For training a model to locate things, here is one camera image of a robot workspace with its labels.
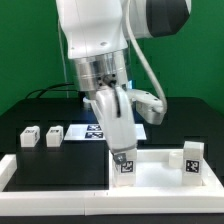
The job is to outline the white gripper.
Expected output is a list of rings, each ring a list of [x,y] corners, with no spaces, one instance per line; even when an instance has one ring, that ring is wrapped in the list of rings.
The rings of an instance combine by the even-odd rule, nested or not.
[[[126,154],[137,146],[136,128],[133,112],[126,92],[116,86],[108,86],[96,92],[94,114],[104,133],[104,137],[117,165],[127,162]]]

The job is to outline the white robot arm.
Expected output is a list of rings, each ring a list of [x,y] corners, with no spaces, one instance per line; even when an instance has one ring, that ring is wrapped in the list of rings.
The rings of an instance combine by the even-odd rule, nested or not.
[[[167,111],[164,92],[137,40],[176,34],[191,12],[191,0],[56,0],[59,24],[79,88],[90,100],[113,155],[121,165],[136,155],[131,102],[149,123]],[[132,46],[156,93],[128,87],[128,47]]]

